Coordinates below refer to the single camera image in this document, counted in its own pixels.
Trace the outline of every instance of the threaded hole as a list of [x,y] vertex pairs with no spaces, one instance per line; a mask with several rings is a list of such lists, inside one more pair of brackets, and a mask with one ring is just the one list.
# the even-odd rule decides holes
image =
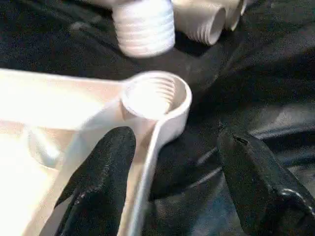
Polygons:
[[167,114],[173,106],[176,93],[172,78],[154,77],[140,80],[126,90],[124,102],[135,115],[159,118]]

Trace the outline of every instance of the white pipe fitting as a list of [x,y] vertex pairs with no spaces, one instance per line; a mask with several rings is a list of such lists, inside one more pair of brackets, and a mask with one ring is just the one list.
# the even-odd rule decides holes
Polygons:
[[173,0],[176,29],[191,40],[213,45],[225,22],[225,9],[208,0]]
[[173,7],[168,0],[137,0],[113,5],[121,51],[136,58],[162,54],[175,44]]
[[210,0],[210,2],[222,4],[225,7],[225,29],[234,31],[242,12],[245,12],[247,0]]

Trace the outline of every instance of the white plastic part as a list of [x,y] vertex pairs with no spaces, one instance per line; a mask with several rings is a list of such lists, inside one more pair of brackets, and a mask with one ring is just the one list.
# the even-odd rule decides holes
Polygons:
[[225,29],[234,31],[240,21],[241,12],[246,9],[247,0],[211,0],[211,2],[225,7]]
[[113,5],[119,47],[130,57],[157,56],[173,48],[175,28],[169,0],[136,0]]
[[1,69],[1,235],[39,235],[74,171],[122,125],[137,147],[119,234],[137,235],[158,151],[182,133],[190,103],[188,85],[167,72],[113,82]]
[[247,8],[247,4],[248,4],[248,0],[244,0],[243,7],[242,7],[242,10],[241,10],[241,16],[244,15],[244,13],[246,11],[246,8]]
[[225,8],[209,0],[173,0],[176,29],[189,39],[214,45],[225,23]]

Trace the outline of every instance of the black plastic object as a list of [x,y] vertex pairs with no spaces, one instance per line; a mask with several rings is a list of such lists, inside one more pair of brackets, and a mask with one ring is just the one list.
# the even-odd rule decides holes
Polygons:
[[69,181],[77,186],[56,236],[117,234],[135,146],[128,127],[112,129],[96,144]]
[[223,128],[218,148],[231,197],[247,234],[314,234],[313,197],[261,140]]

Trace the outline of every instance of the black cloth background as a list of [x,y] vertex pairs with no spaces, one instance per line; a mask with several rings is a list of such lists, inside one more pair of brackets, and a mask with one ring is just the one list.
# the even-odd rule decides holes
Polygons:
[[[166,70],[189,83],[187,127],[159,154],[143,235],[242,235],[215,152],[219,122],[258,135],[288,166],[314,158],[313,0],[259,1],[216,45],[177,33],[150,59],[125,57],[110,12],[74,1],[3,0],[0,32],[0,67],[111,80]],[[313,196],[314,169],[290,169]]]

